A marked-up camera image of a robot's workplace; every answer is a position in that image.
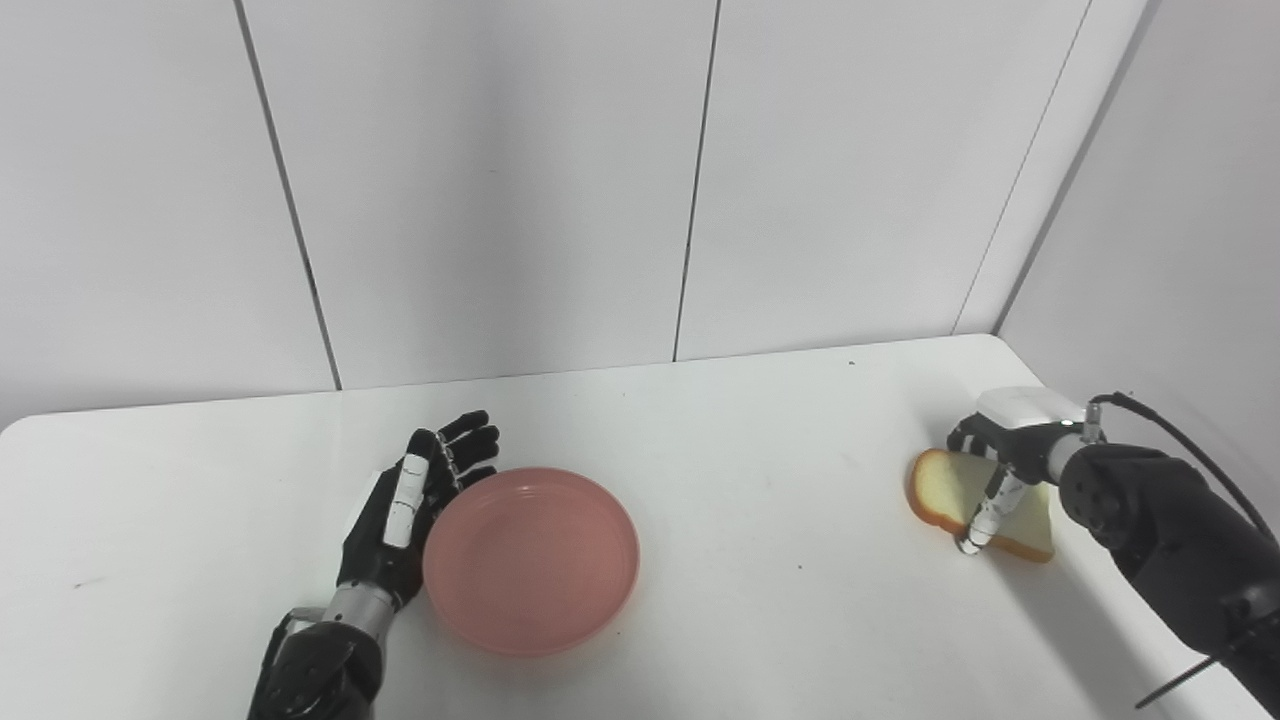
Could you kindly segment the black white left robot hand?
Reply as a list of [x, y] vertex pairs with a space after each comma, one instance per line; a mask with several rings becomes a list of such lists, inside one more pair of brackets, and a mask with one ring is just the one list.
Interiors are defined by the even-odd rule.
[[422, 552], [444, 509], [497, 473], [500, 432], [483, 410], [439, 430], [417, 429], [383, 471], [348, 532], [337, 584], [372, 585], [398, 612], [422, 588]]

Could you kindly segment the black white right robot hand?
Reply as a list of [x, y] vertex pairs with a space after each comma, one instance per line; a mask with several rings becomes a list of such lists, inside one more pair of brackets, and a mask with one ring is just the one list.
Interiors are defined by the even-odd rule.
[[1087, 411], [1043, 386], [1018, 386], [983, 392], [975, 411], [948, 433], [945, 448], [996, 462], [975, 510], [957, 538], [965, 555], [984, 550], [1028, 489], [1059, 482], [1065, 462], [1053, 448], [1073, 454], [1083, 446]]

